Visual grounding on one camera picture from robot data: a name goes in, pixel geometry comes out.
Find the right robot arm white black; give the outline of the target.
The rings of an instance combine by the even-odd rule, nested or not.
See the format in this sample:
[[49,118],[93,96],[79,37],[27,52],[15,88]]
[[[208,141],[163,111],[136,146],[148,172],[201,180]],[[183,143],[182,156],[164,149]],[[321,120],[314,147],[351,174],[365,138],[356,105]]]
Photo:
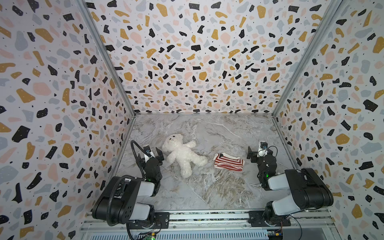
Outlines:
[[258,180],[265,191],[290,190],[286,197],[270,201],[263,218],[266,224],[281,224],[291,214],[332,206],[334,197],[312,168],[288,169],[277,174],[277,159],[266,142],[258,151],[248,148],[247,159],[257,164]]

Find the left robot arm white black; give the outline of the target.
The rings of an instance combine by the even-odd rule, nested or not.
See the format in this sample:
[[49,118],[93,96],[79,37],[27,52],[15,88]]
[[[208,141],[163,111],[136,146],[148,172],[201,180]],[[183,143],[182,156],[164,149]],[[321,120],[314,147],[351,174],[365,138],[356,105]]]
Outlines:
[[145,146],[143,158],[135,155],[144,177],[112,177],[92,209],[94,219],[106,221],[109,226],[136,224],[150,228],[156,223],[154,206],[138,202],[139,197],[154,197],[159,191],[164,155],[160,149],[156,151],[157,156],[149,146]]

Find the white ribbed vent strip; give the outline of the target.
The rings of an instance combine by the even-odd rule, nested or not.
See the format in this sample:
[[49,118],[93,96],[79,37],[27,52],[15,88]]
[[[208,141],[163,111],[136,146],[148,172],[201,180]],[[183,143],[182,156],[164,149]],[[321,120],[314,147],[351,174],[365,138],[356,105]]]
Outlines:
[[[94,233],[89,240],[129,240],[127,233]],[[160,232],[154,240],[268,240],[267,230]]]

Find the white plush teddy bear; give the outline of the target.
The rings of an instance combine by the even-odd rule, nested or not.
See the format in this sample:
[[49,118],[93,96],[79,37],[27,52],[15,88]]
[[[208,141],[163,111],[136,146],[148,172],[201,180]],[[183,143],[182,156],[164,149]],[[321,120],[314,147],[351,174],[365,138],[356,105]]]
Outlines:
[[198,167],[203,167],[208,163],[207,157],[198,155],[193,151],[196,146],[197,143],[194,140],[184,143],[182,134],[170,135],[162,145],[162,150],[170,153],[167,156],[167,161],[170,164],[176,161],[181,168],[181,175],[185,179],[193,173],[191,163]]

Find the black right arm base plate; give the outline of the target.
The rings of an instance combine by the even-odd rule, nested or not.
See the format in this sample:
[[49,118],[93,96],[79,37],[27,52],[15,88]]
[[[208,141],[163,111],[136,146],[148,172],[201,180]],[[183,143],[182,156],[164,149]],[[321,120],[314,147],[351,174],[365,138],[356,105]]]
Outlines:
[[288,216],[277,216],[267,211],[249,211],[248,223],[252,227],[290,227]]

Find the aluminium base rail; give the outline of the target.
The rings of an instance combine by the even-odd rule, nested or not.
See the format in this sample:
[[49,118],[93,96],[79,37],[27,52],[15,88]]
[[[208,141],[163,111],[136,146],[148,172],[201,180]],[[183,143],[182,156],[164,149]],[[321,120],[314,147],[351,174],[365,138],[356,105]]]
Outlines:
[[286,218],[281,224],[267,224],[261,209],[245,210],[165,210],[160,216],[161,233],[166,230],[251,230],[251,229],[322,229],[326,235],[337,236],[338,231],[325,209],[303,211]]

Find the red white striped knit sweater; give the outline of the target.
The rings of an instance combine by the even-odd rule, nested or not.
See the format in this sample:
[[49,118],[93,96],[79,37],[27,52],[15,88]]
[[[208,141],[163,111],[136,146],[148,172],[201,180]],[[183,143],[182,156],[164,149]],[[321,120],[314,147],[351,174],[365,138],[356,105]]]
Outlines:
[[241,172],[244,167],[244,160],[239,157],[230,156],[226,153],[215,154],[214,167],[217,169]]

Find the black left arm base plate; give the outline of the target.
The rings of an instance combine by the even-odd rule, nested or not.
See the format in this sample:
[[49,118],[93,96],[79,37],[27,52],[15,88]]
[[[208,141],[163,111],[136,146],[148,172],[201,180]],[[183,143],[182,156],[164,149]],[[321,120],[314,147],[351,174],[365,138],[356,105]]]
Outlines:
[[155,212],[150,214],[149,218],[144,221],[129,222],[128,226],[131,230],[149,231],[153,229],[168,229],[170,223],[169,212]]

